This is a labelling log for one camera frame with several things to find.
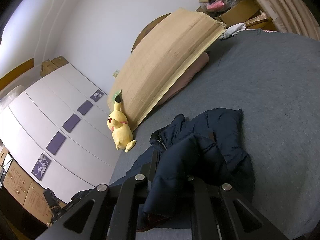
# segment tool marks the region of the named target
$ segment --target black ear tip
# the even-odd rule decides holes
[[[117,103],[121,103],[121,97],[119,95],[116,96],[115,101]]]

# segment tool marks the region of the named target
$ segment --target wall outlet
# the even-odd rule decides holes
[[[117,69],[112,75],[116,78],[118,76],[119,72],[120,72],[120,70]]]

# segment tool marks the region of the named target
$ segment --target jacket zipper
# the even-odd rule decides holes
[[[164,143],[162,142],[161,138],[159,138],[159,140],[157,139],[157,141],[162,144],[162,146],[164,147],[164,149],[167,149],[167,147],[166,147],[166,146],[164,145]]]

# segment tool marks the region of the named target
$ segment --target plush toy foot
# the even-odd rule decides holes
[[[136,145],[136,140],[131,141],[127,144],[127,147],[125,148],[125,152],[127,153],[129,150],[131,150]]]

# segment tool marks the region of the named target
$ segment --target white wardrobe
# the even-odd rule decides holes
[[[98,89],[67,64],[30,86],[0,114],[0,138],[12,157],[64,202],[78,191],[108,184],[120,155],[106,124],[107,95],[91,98]],[[93,106],[82,115],[78,108],[86,101]],[[67,132],[62,126],[73,114],[80,121]],[[57,132],[66,139],[52,154],[46,148]],[[39,180],[31,171],[41,154],[50,163]]]

